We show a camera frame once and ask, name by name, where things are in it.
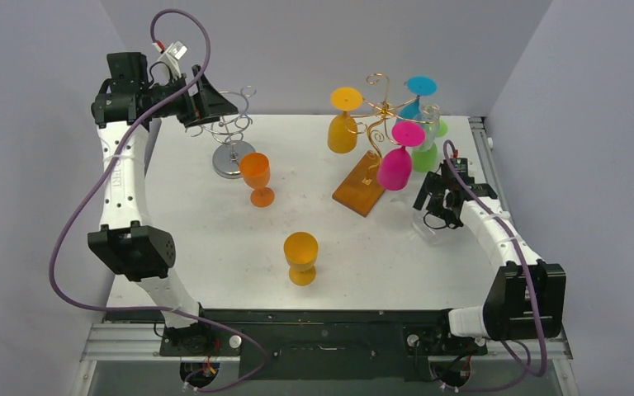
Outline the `green wine glass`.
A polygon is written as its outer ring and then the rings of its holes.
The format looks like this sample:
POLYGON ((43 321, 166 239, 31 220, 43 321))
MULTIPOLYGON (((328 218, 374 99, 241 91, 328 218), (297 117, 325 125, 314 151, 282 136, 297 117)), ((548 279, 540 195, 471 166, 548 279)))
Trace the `green wine glass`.
POLYGON ((414 152, 412 149, 411 158, 413 161, 413 169, 416 172, 429 172, 432 171, 436 164, 438 158, 438 139, 445 136, 448 132, 447 123, 444 120, 440 119, 440 128, 438 131, 438 135, 435 138, 434 146, 427 152, 414 152))

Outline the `pink wine glass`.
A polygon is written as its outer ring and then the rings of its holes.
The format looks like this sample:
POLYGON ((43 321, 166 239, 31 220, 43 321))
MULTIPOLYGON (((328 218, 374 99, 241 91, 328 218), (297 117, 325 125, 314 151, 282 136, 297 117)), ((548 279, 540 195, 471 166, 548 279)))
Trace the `pink wine glass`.
POLYGON ((404 189, 413 170, 413 161, 408 148, 419 146, 426 139, 423 127, 413 121, 401 121, 391 130, 397 143, 382 160, 377 171, 377 182, 388 191, 404 189))

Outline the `silver wire glass rack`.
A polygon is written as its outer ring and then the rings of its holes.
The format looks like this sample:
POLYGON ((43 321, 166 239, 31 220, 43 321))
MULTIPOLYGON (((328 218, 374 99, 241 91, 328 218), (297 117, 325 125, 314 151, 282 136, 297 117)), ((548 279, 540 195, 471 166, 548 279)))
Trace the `silver wire glass rack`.
POLYGON ((222 115, 219 121, 200 125, 199 131, 190 134, 193 138, 208 134, 219 144, 212 155, 212 167, 225 179, 241 178, 239 163, 246 155, 255 152, 254 147, 244 140, 244 133, 253 123, 248 109, 249 99, 256 93, 256 88, 251 85, 238 91, 220 91, 223 96, 230 96, 230 102, 239 109, 238 115, 222 115))

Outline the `gold wire glass rack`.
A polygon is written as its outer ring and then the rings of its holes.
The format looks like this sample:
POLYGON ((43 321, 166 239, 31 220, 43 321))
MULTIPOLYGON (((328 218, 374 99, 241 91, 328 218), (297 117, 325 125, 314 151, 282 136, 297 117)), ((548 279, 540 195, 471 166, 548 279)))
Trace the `gold wire glass rack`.
POLYGON ((397 120, 400 109, 414 99, 414 95, 409 92, 412 98, 408 101, 397 105, 390 102, 390 79, 383 73, 369 75, 367 83, 371 86, 384 83, 382 100, 372 102, 362 95, 362 104, 350 114, 357 124, 357 142, 364 138, 369 149, 332 194, 335 201, 362 217, 371 213, 387 191, 377 182, 376 174, 381 160, 397 148, 391 130, 401 122, 397 120))

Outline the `dark orange wine glass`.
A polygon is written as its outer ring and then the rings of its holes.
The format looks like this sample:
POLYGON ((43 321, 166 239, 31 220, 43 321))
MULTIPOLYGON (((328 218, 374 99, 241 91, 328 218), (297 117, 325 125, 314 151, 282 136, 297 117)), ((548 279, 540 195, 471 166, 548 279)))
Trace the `dark orange wine glass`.
POLYGON ((252 189, 250 202, 259 208, 268 207, 275 199, 274 191, 268 186, 270 162, 263 153, 250 153, 239 162, 239 171, 244 182, 252 189))

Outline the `blue wine glass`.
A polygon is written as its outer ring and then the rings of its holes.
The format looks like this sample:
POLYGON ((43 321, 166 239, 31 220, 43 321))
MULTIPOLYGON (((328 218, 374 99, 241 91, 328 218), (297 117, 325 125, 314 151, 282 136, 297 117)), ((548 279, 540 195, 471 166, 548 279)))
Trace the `blue wine glass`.
POLYGON ((400 109, 397 120, 421 120, 422 98, 432 96, 437 91, 438 85, 432 78, 419 75, 409 78, 405 86, 414 95, 414 99, 400 109))

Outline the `yellow wine glass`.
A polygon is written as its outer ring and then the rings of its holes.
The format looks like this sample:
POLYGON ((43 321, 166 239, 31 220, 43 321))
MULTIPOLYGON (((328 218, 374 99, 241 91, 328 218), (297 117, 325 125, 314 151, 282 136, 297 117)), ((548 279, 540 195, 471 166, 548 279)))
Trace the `yellow wine glass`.
POLYGON ((362 104, 362 94, 353 87, 340 87, 331 93, 330 102, 339 113, 329 125, 328 148, 334 153, 349 153, 357 145, 357 124, 350 112, 362 104))
POLYGON ((289 266, 288 275, 293 284, 307 286, 315 280, 319 243, 312 234, 291 234, 283 244, 283 252, 289 266))

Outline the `yellow wine glass front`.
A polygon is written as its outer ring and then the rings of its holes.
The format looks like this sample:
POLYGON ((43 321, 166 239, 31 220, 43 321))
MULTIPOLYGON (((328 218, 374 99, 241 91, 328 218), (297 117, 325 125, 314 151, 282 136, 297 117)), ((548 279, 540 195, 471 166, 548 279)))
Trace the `yellow wine glass front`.
POLYGON ((288 275, 293 284, 307 286, 315 280, 319 243, 312 234, 291 234, 283 244, 283 252, 289 266, 288 275))

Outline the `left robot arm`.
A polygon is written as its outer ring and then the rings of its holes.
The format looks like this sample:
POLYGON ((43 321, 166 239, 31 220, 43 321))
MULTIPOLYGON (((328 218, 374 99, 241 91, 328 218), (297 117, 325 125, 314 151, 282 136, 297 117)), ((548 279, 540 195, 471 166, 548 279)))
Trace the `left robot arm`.
POLYGON ((116 275, 144 290, 164 308, 164 335, 173 347, 194 355, 220 349, 220 338, 202 305, 192 298, 174 269, 176 245, 170 233, 152 225, 145 173, 153 119, 174 116, 186 127, 235 115, 238 109, 208 82, 204 68, 192 66, 189 94, 186 76, 172 71, 162 85, 149 77, 140 52, 106 57, 110 77, 91 105, 103 151, 104 203, 99 229, 88 234, 90 250, 116 275))

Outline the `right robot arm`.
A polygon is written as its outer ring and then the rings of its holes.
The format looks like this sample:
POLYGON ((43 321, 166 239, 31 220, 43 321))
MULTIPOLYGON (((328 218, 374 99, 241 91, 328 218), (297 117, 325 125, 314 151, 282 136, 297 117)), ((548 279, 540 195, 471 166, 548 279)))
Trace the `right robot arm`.
POLYGON ((452 309, 448 321, 432 331, 434 345, 453 352, 466 337, 495 341, 557 337, 562 329, 566 274, 534 252, 512 225, 499 196, 477 183, 464 160, 442 163, 428 172, 414 202, 422 222, 434 217, 439 230, 466 228, 476 238, 494 271, 481 306, 452 309))

